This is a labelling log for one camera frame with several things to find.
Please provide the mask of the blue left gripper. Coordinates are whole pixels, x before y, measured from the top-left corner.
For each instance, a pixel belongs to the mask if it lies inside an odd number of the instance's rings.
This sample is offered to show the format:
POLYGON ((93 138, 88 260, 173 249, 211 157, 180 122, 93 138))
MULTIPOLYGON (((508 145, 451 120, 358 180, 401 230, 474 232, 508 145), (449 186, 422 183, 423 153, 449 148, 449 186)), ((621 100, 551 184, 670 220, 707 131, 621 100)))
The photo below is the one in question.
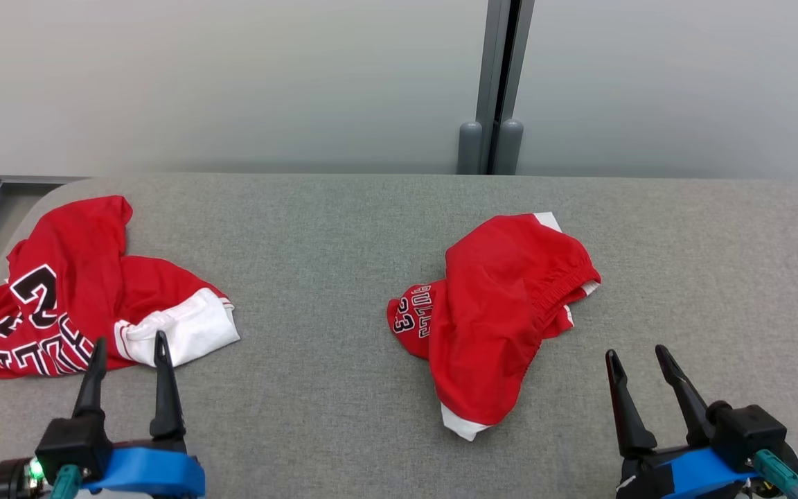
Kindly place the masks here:
MULTIPOLYGON (((182 440, 186 436, 183 410, 168 338, 157 331, 153 347, 157 372, 154 414, 150 435, 154 440, 182 440)), ((102 416, 102 382, 107 375, 107 339, 98 338, 88 369, 82 377, 73 417, 102 416)), ((206 497, 206 474, 194 455, 151 446, 117 446, 103 477, 85 483, 92 493, 113 491, 166 498, 206 497)))

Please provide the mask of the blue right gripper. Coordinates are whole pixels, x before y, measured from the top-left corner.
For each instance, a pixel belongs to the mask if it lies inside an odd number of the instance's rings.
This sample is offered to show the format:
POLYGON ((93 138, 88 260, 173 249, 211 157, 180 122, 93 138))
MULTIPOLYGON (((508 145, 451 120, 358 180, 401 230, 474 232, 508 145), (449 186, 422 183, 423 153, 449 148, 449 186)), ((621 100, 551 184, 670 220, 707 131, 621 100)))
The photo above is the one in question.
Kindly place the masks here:
POLYGON ((690 446, 655 450, 657 440, 637 411, 623 363, 617 351, 609 349, 605 363, 618 449, 623 458, 617 497, 753 498, 758 477, 745 464, 753 455, 751 449, 707 446, 713 436, 707 404, 665 345, 655 345, 655 355, 664 380, 673 388, 690 446))

